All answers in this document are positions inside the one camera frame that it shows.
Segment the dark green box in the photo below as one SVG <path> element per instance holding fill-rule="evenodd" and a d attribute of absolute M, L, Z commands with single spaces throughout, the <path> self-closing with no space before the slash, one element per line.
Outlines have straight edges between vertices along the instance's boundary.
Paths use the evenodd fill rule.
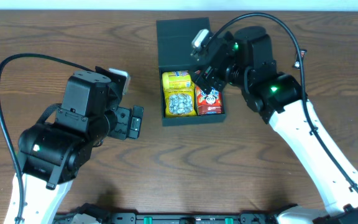
<path fill-rule="evenodd" d="M 160 20 L 156 22 L 156 27 L 160 78 L 164 72 L 191 70 L 198 65 L 196 59 L 190 56 L 193 51 L 191 42 L 201 29 L 210 29 L 207 17 Z M 169 118 L 165 115 L 163 89 L 160 93 L 163 126 L 222 123 L 226 119 L 225 111 L 221 114 Z"/>

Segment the yellow candy bag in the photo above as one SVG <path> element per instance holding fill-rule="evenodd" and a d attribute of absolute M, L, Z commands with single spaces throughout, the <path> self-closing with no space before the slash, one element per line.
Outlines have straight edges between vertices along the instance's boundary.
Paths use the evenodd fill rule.
<path fill-rule="evenodd" d="M 196 116 L 194 88 L 172 88 L 164 92 L 165 116 Z"/>

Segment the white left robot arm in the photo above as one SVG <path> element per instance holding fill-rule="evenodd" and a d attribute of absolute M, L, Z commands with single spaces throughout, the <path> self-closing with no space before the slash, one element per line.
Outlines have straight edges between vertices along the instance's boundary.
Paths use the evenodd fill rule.
<path fill-rule="evenodd" d="M 49 106 L 19 137 L 17 154 L 24 192 L 12 180 L 5 223 L 51 223 L 78 171 L 106 137 L 137 139 L 143 108 L 120 107 L 131 78 L 110 68 L 77 71 L 67 81 L 63 101 Z"/>

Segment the yellow Mentos bottle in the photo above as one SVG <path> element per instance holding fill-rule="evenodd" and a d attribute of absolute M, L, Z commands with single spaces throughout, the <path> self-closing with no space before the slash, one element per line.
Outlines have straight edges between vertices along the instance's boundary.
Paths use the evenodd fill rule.
<path fill-rule="evenodd" d="M 192 84 L 188 71 L 174 71 L 162 73 L 163 89 L 189 88 Z"/>

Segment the red Hello Panda biscuit box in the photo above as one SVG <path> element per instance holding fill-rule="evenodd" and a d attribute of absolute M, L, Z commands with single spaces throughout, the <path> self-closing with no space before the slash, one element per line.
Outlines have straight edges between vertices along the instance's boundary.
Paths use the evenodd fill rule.
<path fill-rule="evenodd" d="M 211 89 L 206 94 L 200 87 L 195 87 L 196 111 L 198 115 L 221 114 L 223 113 L 223 100 L 221 92 Z"/>

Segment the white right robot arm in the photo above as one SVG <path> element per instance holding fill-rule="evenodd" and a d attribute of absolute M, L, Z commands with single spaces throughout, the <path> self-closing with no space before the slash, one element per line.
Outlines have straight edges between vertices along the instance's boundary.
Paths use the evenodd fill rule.
<path fill-rule="evenodd" d="M 238 87 L 247 106 L 291 147 L 323 200 L 324 209 L 289 205 L 270 216 L 274 223 L 358 223 L 358 171 L 301 99 L 301 85 L 278 72 L 272 42 L 263 27 L 227 32 L 214 39 L 208 29 L 192 41 L 200 68 L 192 74 L 204 92 Z"/>

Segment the small black chocolate bar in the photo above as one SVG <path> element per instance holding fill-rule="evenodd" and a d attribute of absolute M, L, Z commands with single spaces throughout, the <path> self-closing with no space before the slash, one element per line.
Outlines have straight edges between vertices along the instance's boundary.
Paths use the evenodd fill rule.
<path fill-rule="evenodd" d="M 295 54 L 295 62 L 293 64 L 293 68 L 295 69 L 300 69 L 300 62 L 303 61 L 305 55 L 307 54 L 307 50 L 306 49 L 300 49 L 300 54 Z"/>

